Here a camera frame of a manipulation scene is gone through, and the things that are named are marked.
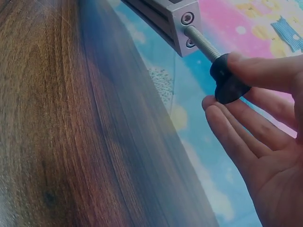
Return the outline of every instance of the black plastic knob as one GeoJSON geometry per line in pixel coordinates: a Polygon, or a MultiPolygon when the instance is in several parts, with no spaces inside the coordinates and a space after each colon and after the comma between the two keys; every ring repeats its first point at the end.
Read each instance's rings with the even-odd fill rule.
{"type": "Polygon", "coordinates": [[[227,57],[228,53],[220,56],[210,68],[210,75],[217,84],[214,96],[222,104],[228,104],[239,99],[251,89],[228,69],[227,57]]]}

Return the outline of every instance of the wood grain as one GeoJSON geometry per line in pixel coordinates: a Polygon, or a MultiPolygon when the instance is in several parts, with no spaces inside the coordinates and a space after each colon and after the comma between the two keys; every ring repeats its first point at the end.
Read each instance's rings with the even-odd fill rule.
{"type": "Polygon", "coordinates": [[[104,0],[0,0],[0,226],[217,226],[104,0]]]}

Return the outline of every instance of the threaded rod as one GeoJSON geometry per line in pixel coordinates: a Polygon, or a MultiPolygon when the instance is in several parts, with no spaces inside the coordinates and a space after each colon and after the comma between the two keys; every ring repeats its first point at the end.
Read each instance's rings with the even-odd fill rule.
{"type": "Polygon", "coordinates": [[[221,56],[219,51],[194,26],[188,26],[184,34],[199,48],[211,63],[221,56]]]}

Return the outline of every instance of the colorful mat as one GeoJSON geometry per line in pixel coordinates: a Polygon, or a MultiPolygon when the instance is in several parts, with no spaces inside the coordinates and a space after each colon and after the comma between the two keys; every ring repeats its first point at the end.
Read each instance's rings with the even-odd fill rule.
{"type": "MultiPolygon", "coordinates": [[[[180,58],[120,0],[108,1],[144,59],[220,226],[261,226],[242,177],[210,131],[201,108],[201,100],[215,89],[210,62],[200,52],[180,58]]],[[[200,0],[204,35],[222,53],[240,51],[269,58],[301,54],[303,3],[298,1],[200,0]]],[[[292,101],[289,95],[278,95],[292,101]]],[[[252,108],[295,136],[265,112],[252,108]]]]}

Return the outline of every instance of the screw head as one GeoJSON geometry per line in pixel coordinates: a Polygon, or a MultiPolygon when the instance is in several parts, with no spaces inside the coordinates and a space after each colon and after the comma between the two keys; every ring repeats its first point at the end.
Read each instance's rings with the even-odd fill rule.
{"type": "Polygon", "coordinates": [[[187,48],[192,48],[194,46],[195,46],[195,44],[190,39],[188,39],[187,42],[186,42],[186,47],[187,48]]]}
{"type": "Polygon", "coordinates": [[[189,25],[194,21],[194,14],[191,12],[187,12],[185,14],[183,14],[182,18],[181,18],[181,23],[183,25],[189,25]]]}

